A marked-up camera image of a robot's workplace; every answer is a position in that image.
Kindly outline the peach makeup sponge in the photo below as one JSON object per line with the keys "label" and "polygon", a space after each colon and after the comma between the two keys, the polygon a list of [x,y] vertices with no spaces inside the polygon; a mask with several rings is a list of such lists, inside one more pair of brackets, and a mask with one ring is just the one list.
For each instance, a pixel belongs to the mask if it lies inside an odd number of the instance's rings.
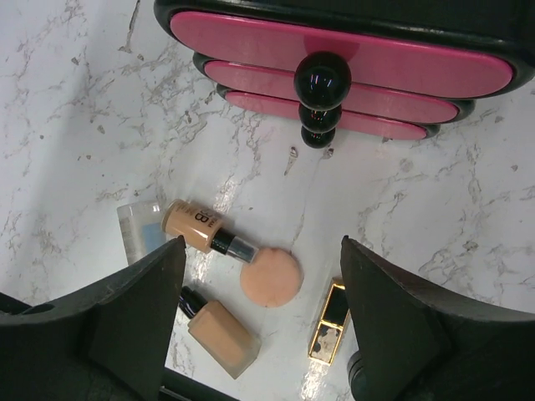
{"label": "peach makeup sponge", "polygon": [[261,248],[240,273],[245,296],[259,307],[281,307],[292,301],[303,283],[298,262],[285,250]]}

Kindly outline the black drawer cabinet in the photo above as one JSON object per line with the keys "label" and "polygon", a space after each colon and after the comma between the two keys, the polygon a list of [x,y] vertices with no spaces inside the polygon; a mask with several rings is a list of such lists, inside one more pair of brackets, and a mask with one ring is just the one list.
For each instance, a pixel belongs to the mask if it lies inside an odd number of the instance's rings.
{"label": "black drawer cabinet", "polygon": [[[190,11],[441,46],[482,53],[509,63],[513,69],[512,81],[494,94],[468,99],[421,94],[459,107],[459,115],[446,123],[464,119],[476,100],[511,92],[534,76],[534,4],[531,1],[157,1],[154,4],[157,22],[181,44],[171,31],[171,19],[180,12]],[[204,75],[207,62],[226,61],[191,50],[194,64]],[[301,63],[317,65],[328,54],[331,53],[312,53]],[[296,70],[288,71],[293,74],[293,80],[302,73],[301,63]]]}

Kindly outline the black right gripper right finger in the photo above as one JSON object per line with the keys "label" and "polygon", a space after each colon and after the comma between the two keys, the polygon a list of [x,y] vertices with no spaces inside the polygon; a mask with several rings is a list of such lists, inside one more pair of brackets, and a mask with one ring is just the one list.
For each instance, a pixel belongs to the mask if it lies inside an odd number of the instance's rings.
{"label": "black right gripper right finger", "polygon": [[340,266],[359,346],[357,400],[531,400],[534,316],[462,296],[356,240]]}

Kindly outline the square foundation bottle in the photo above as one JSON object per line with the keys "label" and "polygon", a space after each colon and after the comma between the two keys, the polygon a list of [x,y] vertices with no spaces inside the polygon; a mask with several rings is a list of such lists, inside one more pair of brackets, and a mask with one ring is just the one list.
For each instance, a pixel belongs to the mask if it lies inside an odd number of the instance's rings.
{"label": "square foundation bottle", "polygon": [[261,343],[219,301],[207,301],[184,286],[179,308],[189,319],[188,332],[233,378],[257,359]]}

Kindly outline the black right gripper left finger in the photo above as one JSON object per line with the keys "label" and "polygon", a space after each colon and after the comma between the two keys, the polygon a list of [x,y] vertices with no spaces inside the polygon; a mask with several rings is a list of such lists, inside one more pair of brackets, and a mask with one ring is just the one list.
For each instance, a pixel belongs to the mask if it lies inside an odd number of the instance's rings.
{"label": "black right gripper left finger", "polygon": [[52,301],[1,295],[3,400],[155,400],[186,266],[185,242]]}

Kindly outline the pink bottom drawer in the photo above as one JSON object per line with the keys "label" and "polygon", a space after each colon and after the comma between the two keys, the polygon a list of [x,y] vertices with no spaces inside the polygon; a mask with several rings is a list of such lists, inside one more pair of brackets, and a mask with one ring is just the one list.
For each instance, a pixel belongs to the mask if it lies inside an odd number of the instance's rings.
{"label": "pink bottom drawer", "polygon": [[[245,110],[299,120],[300,103],[297,101],[236,90],[229,90],[222,96],[230,104]],[[302,128],[301,136],[309,147],[321,149],[333,142],[338,128],[392,140],[423,140],[428,136],[428,129],[422,125],[349,111],[343,111],[338,125],[326,134],[313,134],[310,129]]]}

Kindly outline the gold black lipstick case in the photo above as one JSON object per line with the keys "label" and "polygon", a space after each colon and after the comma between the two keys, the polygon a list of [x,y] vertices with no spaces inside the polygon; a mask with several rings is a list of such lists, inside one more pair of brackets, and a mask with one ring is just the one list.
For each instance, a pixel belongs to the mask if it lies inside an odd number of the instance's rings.
{"label": "gold black lipstick case", "polygon": [[311,360],[328,366],[333,363],[348,316],[345,285],[341,277],[334,277],[326,292],[308,347],[308,357]]}

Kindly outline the round BB cream bottle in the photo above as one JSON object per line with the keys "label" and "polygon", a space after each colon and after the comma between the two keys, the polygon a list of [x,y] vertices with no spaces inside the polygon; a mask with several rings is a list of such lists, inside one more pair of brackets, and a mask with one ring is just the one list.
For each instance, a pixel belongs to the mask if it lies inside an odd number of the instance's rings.
{"label": "round BB cream bottle", "polygon": [[217,212],[197,202],[174,200],[163,215],[161,226],[166,234],[182,236],[187,245],[204,253],[216,251],[251,263],[259,251],[257,246],[229,231]]}

